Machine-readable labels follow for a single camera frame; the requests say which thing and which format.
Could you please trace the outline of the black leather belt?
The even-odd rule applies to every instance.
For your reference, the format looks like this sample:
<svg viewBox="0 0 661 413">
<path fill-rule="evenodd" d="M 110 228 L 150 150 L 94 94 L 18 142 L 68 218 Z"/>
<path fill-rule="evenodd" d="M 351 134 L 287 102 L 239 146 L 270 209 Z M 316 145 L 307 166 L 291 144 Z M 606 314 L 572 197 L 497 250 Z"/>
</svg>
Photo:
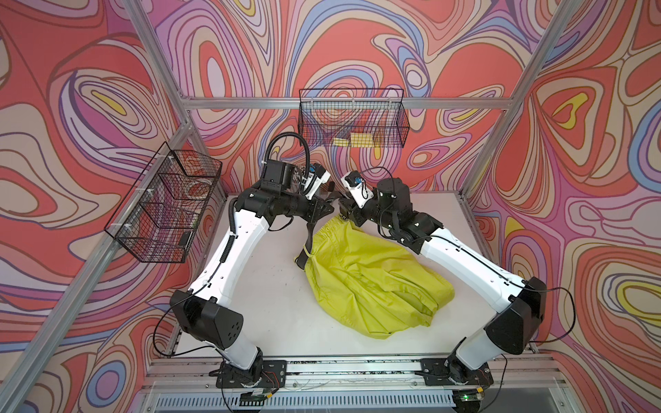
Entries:
<svg viewBox="0 0 661 413">
<path fill-rule="evenodd" d="M 332 206 L 335 200 L 338 200 L 342 197 L 343 195 L 339 191 L 333 191 L 328 194 L 325 198 L 321 198 L 323 200 L 331 201 Z M 303 246 L 303 249 L 301 250 L 301 254 L 294 260 L 297 267 L 300 268 L 301 270 L 304 270 L 306 268 L 306 263 L 308 261 L 309 256 L 313 252 L 313 236 L 314 236 L 314 231 L 315 227 L 318 224 L 308 224 L 306 223 L 306 230 L 307 230 L 307 238 L 306 242 Z"/>
</svg>

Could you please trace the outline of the neon yellow trousers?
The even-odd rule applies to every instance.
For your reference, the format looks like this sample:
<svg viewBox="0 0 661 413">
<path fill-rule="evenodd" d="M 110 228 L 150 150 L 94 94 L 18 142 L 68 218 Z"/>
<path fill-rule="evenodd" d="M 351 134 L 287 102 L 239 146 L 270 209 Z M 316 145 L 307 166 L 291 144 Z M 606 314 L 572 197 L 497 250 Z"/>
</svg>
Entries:
<svg viewBox="0 0 661 413">
<path fill-rule="evenodd" d="M 454 287 L 404 247 L 336 216 L 313 235 L 305 273 L 319 306 L 366 337 L 429 327 Z"/>
</svg>

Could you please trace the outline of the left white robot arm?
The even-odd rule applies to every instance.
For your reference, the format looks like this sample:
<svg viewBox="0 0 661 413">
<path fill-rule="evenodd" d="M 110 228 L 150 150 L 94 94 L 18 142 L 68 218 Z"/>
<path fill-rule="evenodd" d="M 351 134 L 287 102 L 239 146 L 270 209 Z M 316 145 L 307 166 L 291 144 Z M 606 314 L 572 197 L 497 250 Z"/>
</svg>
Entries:
<svg viewBox="0 0 661 413">
<path fill-rule="evenodd" d="M 297 140 L 304 151 L 305 165 L 297 190 L 291 189 L 294 165 L 271 156 L 275 146 L 288 138 Z M 300 134 L 285 132 L 273 137 L 262 165 L 258 181 L 229 203 L 229 227 L 220 248 L 190 287 L 172 294 L 168 309 L 183 332 L 201 342 L 204 349 L 217 351 L 242 373 L 260 373 L 263 363 L 261 349 L 242 332 L 243 316 L 230 308 L 239 277 L 253 251 L 271 231 L 276 218 L 300 218 L 306 222 L 307 239 L 296 263 L 304 268 L 318 221 L 334 210 L 330 201 L 317 194 L 330 174 L 312 162 L 310 146 Z"/>
</svg>

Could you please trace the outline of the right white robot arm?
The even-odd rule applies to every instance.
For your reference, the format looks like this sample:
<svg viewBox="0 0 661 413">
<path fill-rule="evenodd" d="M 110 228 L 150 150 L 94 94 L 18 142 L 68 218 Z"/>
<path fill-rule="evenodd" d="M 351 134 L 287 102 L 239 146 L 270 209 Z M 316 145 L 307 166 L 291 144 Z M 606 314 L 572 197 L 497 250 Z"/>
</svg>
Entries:
<svg viewBox="0 0 661 413">
<path fill-rule="evenodd" d="M 545 319 L 553 292 L 537 277 L 528 280 L 497 266 L 459 240 L 444 223 L 416 210 L 407 185 L 386 178 L 370 189 L 363 176 L 349 172 L 340 180 L 340 211 L 356 226 L 367 222 L 387 238 L 443 266 L 471 287 L 495 312 L 470 337 L 463 338 L 446 361 L 449 378 L 463 383 L 470 373 L 500 354 L 517 356 L 532 343 Z"/>
</svg>

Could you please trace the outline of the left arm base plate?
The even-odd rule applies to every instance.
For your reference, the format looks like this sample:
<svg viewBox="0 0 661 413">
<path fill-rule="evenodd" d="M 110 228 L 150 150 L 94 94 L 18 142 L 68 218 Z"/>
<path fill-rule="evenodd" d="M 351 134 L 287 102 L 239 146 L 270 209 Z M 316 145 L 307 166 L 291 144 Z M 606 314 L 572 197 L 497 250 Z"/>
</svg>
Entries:
<svg viewBox="0 0 661 413">
<path fill-rule="evenodd" d="M 209 377 L 215 378 L 216 387 L 223 389 L 279 389 L 285 387 L 286 375 L 285 360 L 257 361 L 248 370 L 222 363 L 220 368 L 208 374 Z"/>
</svg>

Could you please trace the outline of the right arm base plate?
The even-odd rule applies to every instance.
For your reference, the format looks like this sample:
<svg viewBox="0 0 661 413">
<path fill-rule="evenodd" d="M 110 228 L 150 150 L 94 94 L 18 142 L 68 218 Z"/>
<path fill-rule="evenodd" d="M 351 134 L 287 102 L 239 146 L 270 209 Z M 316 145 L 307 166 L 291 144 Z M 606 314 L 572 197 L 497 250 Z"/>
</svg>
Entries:
<svg viewBox="0 0 661 413">
<path fill-rule="evenodd" d="M 422 377 L 427 386 L 488 388 L 494 383 L 487 363 L 477 370 L 471 370 L 456 358 L 424 358 L 421 359 L 420 365 L 421 369 L 414 373 Z"/>
</svg>

